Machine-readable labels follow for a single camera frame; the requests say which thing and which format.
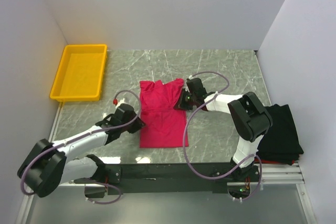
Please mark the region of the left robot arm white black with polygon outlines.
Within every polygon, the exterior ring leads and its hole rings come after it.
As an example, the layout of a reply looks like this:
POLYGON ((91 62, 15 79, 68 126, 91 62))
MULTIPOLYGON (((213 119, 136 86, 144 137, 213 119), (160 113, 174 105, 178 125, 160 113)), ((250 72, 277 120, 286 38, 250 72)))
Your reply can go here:
POLYGON ((108 145, 124 132, 133 134, 144 127, 134 108, 122 103, 114 113, 79 134, 54 142, 44 138, 34 145, 18 169, 20 186, 28 186, 37 196, 46 197, 71 180, 107 182, 106 164, 93 154, 83 158, 80 155, 108 145))

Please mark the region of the red t shirt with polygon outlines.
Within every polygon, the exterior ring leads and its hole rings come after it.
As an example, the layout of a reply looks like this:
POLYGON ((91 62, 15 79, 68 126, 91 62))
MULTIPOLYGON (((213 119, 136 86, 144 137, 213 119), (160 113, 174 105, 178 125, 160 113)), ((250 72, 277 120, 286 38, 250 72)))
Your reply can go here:
POLYGON ((141 148, 176 148, 183 146, 186 112, 174 109, 184 80, 171 82, 140 81, 141 120, 146 126, 140 131, 141 148))

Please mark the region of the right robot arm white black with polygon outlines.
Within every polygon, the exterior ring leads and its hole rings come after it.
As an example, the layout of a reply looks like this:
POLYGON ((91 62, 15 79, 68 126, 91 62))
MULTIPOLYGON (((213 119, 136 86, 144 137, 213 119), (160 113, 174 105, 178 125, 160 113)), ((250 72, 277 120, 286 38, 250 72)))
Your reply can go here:
POLYGON ((193 107, 197 107, 192 116, 199 110, 227 113, 231 115, 239 135, 236 151, 231 158, 231 169, 215 177, 205 176, 194 169, 186 154, 185 138, 190 123, 190 120, 187 120, 182 140, 187 165, 192 172, 204 179, 216 180, 231 175, 235 181, 243 181, 253 167, 261 139, 273 125, 271 115, 253 92, 241 95, 221 94, 219 91, 207 92, 200 78, 187 79, 186 85, 187 87, 182 89, 174 109, 190 111, 193 107))

